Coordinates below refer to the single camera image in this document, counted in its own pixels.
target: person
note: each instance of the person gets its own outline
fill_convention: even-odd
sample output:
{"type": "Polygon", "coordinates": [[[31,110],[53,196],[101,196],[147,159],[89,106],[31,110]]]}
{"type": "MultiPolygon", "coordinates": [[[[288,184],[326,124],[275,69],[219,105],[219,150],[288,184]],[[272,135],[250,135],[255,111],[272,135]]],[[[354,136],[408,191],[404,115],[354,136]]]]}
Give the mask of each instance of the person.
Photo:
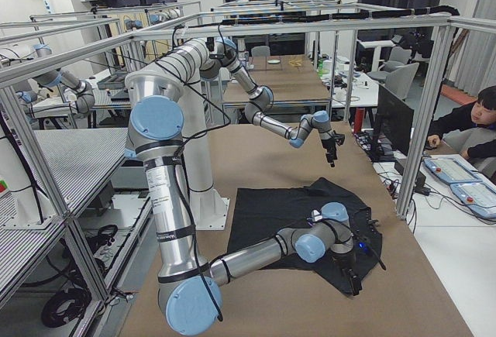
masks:
{"type": "MultiPolygon", "coordinates": [[[[496,130],[496,85],[480,91],[475,102],[455,108],[448,115],[432,122],[427,142],[436,148],[446,133],[477,127],[496,130]]],[[[462,150],[460,155],[466,160],[496,156],[496,133],[492,141],[462,150]]]]}

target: perforated metal shelf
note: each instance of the perforated metal shelf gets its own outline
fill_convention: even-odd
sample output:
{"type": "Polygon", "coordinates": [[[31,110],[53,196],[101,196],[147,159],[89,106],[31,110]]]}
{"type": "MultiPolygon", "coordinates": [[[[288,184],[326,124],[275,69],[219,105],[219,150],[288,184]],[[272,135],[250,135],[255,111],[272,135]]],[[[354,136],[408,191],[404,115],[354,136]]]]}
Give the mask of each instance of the perforated metal shelf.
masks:
{"type": "MultiPolygon", "coordinates": [[[[46,161],[73,216],[80,215],[124,161],[127,129],[70,129],[36,132],[46,161]]],[[[0,198],[0,226],[16,214],[10,194],[0,198]]],[[[64,234],[64,220],[43,231],[0,227],[0,307],[64,234]]]]}

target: black jacket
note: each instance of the black jacket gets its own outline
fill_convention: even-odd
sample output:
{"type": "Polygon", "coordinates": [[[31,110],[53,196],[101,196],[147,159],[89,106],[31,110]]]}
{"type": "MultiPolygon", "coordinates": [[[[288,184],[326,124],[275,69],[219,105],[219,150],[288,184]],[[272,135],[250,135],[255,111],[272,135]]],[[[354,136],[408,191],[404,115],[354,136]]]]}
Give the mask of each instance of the black jacket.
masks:
{"type": "MultiPolygon", "coordinates": [[[[445,115],[431,123],[428,136],[436,134],[442,138],[448,132],[453,130],[464,131],[477,127],[470,113],[475,102],[455,108],[448,115],[445,115]]],[[[486,143],[481,143],[474,147],[470,147],[467,152],[469,157],[490,157],[496,156],[496,135],[495,139],[486,143]]]]}

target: person's hand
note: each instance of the person's hand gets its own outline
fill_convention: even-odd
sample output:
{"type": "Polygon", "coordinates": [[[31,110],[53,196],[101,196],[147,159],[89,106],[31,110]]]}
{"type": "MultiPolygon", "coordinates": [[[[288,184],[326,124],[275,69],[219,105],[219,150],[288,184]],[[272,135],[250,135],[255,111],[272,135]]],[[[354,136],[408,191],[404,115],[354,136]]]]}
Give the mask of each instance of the person's hand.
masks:
{"type": "Polygon", "coordinates": [[[437,134],[433,134],[432,136],[427,137],[427,141],[431,147],[437,147],[441,143],[441,139],[437,134]]]}
{"type": "Polygon", "coordinates": [[[470,156],[468,156],[468,152],[467,152],[467,150],[463,150],[463,151],[460,153],[460,155],[461,155],[461,156],[462,156],[462,158],[464,158],[465,160],[468,160],[468,158],[470,157],[470,156]]]}

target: wooden tabletop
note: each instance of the wooden tabletop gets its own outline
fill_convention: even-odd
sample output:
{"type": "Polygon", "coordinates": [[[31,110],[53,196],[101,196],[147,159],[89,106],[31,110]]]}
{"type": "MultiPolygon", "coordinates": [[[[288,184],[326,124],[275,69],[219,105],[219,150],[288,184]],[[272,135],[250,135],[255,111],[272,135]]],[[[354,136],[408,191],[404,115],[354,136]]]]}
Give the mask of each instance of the wooden tabletop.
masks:
{"type": "MultiPolygon", "coordinates": [[[[312,62],[303,56],[275,56],[267,60],[281,60],[281,64],[267,64],[266,57],[252,57],[254,68],[249,71],[259,85],[266,85],[274,93],[274,101],[326,100],[329,91],[313,69],[312,62]]],[[[244,103],[248,96],[238,83],[229,82],[223,96],[225,103],[244,103]]]]}
{"type": "MultiPolygon", "coordinates": [[[[224,322],[204,336],[471,336],[439,278],[345,122],[332,124],[346,134],[336,167],[325,161],[318,135],[293,149],[286,139],[252,125],[209,133],[215,187],[231,198],[226,230],[199,232],[201,253],[210,260],[226,251],[239,187],[288,188],[319,177],[352,191],[372,207],[384,235],[382,259],[356,297],[346,297],[317,274],[302,270],[259,270],[223,286],[224,322]]],[[[157,307],[157,258],[137,295],[121,337],[177,335],[157,307]]]]}

